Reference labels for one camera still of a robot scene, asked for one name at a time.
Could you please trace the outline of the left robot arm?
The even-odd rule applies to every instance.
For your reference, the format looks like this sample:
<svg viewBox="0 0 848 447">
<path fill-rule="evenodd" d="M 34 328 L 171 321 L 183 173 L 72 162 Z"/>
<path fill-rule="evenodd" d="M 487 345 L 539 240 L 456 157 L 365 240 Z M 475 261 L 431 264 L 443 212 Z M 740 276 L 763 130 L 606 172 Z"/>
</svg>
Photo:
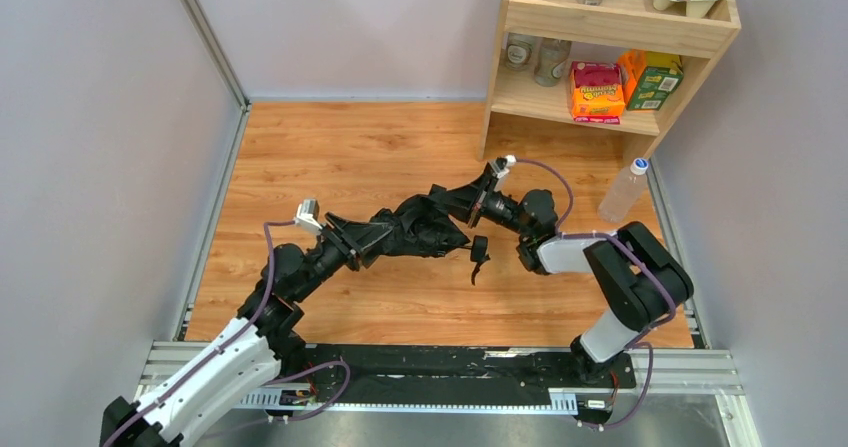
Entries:
<svg viewBox="0 0 848 447">
<path fill-rule="evenodd" d="M 295 326 L 301 302 L 338 270 L 363 268 L 390 242 L 390 221 L 349 222 L 328 215 L 318 223 L 299 214 L 294 225 L 312 230 L 316 244 L 276 244 L 275 224 L 264 224 L 267 264 L 256 289 L 206 347 L 157 387 L 134 401 L 113 400 L 104 410 L 102 446 L 194 446 L 245 396 L 309 371 Z"/>
</svg>

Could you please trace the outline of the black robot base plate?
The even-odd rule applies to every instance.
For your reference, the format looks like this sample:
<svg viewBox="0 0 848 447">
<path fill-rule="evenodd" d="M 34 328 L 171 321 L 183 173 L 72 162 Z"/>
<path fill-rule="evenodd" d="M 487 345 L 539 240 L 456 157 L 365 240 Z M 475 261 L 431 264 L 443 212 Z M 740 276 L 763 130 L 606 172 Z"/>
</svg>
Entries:
<svg viewBox="0 0 848 447">
<path fill-rule="evenodd" d="M 541 406 L 552 388 L 632 389 L 628 355 L 603 373 L 582 377 L 568 350 L 413 345 L 316 344 L 287 362 L 288 375 L 316 368 L 321 401 L 338 387 L 348 404 Z"/>
</svg>

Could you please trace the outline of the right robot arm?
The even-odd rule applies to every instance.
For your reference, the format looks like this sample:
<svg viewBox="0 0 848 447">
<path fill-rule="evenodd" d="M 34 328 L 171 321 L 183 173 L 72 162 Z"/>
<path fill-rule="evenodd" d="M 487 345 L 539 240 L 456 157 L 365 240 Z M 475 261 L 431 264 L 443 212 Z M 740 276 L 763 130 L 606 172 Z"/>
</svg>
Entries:
<svg viewBox="0 0 848 447">
<path fill-rule="evenodd" d="M 590 383 L 604 376 L 627 349 L 653 329 L 670 322 L 694 294 L 682 265 L 641 222 L 613 232 L 565 233 L 548 189 L 531 189 L 515 200 L 501 186 L 514 156 L 486 164 L 472 182 L 452 189 L 433 185 L 429 194 L 456 220 L 469 227 L 486 219 L 518 236 L 524 268 L 539 275 L 590 273 L 607 308 L 570 344 L 573 369 Z"/>
</svg>

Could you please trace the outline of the black folding umbrella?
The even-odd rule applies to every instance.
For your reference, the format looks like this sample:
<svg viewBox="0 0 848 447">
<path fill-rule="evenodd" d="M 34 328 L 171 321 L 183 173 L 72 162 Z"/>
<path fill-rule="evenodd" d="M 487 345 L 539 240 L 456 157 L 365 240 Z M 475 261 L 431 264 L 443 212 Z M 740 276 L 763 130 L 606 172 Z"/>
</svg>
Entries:
<svg viewBox="0 0 848 447">
<path fill-rule="evenodd" d="M 443 258 L 457 249 L 468 250 L 474 263 L 472 285 L 482 266 L 491 260 L 488 238 L 468 237 L 451 219 L 447 207 L 427 195 L 409 197 L 395 210 L 380 209 L 368 222 L 389 227 L 375 247 L 381 256 Z"/>
</svg>

